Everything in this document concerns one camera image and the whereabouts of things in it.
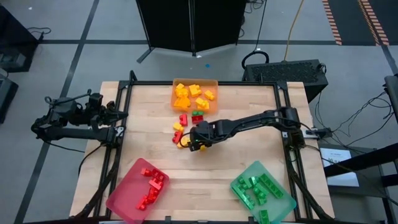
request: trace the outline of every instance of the gray floor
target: gray floor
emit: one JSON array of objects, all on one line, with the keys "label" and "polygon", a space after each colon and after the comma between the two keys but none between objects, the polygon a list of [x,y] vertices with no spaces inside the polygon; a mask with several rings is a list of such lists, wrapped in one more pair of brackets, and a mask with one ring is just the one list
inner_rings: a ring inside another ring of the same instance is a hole
[{"label": "gray floor", "polygon": [[[94,0],[0,0],[26,27],[50,27],[48,40],[80,39]],[[269,0],[261,32],[262,40],[286,40],[299,0]],[[245,14],[245,36],[254,40],[261,21],[261,10]],[[145,34],[137,6],[132,0],[99,0],[87,39],[144,40]],[[295,26],[292,40],[333,40],[321,0],[306,1]],[[42,146],[30,131],[32,122],[46,113],[45,96],[59,96],[77,45],[43,44],[37,49],[27,73],[10,74],[19,85],[6,122],[0,126],[2,156],[0,170],[0,217],[2,223],[13,223]],[[284,45],[260,45],[280,62]],[[254,45],[231,45],[207,52],[200,58],[188,53],[155,49],[141,64],[136,60],[147,50],[146,45],[86,44],[81,52],[69,96],[100,89],[101,82],[128,78],[134,70],[140,80],[172,80],[177,77],[240,80],[242,58]],[[398,59],[398,47],[389,47]],[[320,111],[327,126],[335,128],[360,109],[368,99],[382,92],[383,78],[392,70],[380,47],[337,45],[292,45],[287,60],[319,58],[327,65],[329,86],[322,94]],[[248,63],[261,63],[260,56]],[[316,101],[310,104],[314,112]],[[348,143],[364,136],[384,122],[388,109],[366,108],[352,126],[351,137],[339,133]],[[362,147],[383,147],[395,143],[398,131],[395,118],[377,134],[355,143]],[[86,141],[61,140],[66,147],[84,150]],[[77,168],[83,155],[50,147],[25,222],[67,218],[77,181]],[[395,173],[391,166],[385,172]],[[398,199],[398,190],[391,189]],[[382,203],[376,198],[333,195],[333,206],[340,220],[376,223],[385,219]]]}]

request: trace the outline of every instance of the wooden table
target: wooden table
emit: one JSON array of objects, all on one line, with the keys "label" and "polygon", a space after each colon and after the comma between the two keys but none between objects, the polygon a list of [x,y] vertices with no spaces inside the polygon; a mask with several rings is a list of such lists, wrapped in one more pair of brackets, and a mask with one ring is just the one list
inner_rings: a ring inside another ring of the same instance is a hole
[{"label": "wooden table", "polygon": [[[103,103],[116,98],[117,87],[118,82],[103,82]],[[298,109],[301,122],[311,127],[312,117],[303,84],[288,83],[288,87],[292,107]],[[251,214],[230,191],[229,184],[256,160],[290,192],[282,140],[280,132],[274,128],[238,133],[204,152],[177,149],[172,142],[172,125],[178,121],[179,114],[170,108],[171,88],[162,85],[132,88],[118,183],[140,157],[170,177],[167,192],[156,202],[147,220],[164,220],[170,215],[172,220],[247,221]],[[218,113],[206,115],[208,121],[239,119],[275,109],[275,96],[270,86],[219,86],[218,98]],[[306,143],[317,146],[316,140],[306,140]],[[88,141],[86,154],[97,145],[97,141]],[[98,150],[83,164],[70,215],[77,214],[98,188],[104,153],[104,149]],[[308,147],[301,150],[301,156],[309,191],[324,211],[334,217],[320,153]],[[108,192],[106,190],[103,195],[101,215],[105,213]],[[305,218],[302,194],[298,188],[297,197],[301,217]],[[111,218],[120,219],[115,214]],[[293,212],[285,221],[294,221]]]}]

